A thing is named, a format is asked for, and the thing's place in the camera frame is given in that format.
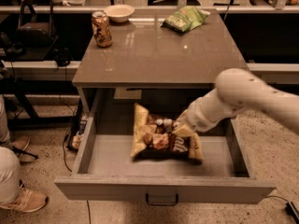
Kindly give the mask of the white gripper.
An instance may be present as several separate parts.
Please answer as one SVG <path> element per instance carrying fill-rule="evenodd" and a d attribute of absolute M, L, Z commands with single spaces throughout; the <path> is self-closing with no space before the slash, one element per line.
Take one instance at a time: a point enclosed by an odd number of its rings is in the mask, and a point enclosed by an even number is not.
<path fill-rule="evenodd" d="M 172 134 L 179 137 L 190 137 L 195 131 L 204 133 L 218 125 L 226 118 L 235 117 L 240 107 L 224 102 L 214 89 L 205 96 L 194 100 L 173 123 Z"/>

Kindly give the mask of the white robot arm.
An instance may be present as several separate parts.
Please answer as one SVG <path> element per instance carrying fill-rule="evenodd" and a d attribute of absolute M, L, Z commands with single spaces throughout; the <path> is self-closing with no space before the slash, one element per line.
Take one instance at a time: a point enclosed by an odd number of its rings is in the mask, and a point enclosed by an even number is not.
<path fill-rule="evenodd" d="M 189 104 L 174 123 L 174 134 L 205 133 L 226 118 L 247 109 L 264 113 L 299 134 L 299 96 L 277 90 L 243 69 L 227 69 L 216 77 L 215 88 Z"/>

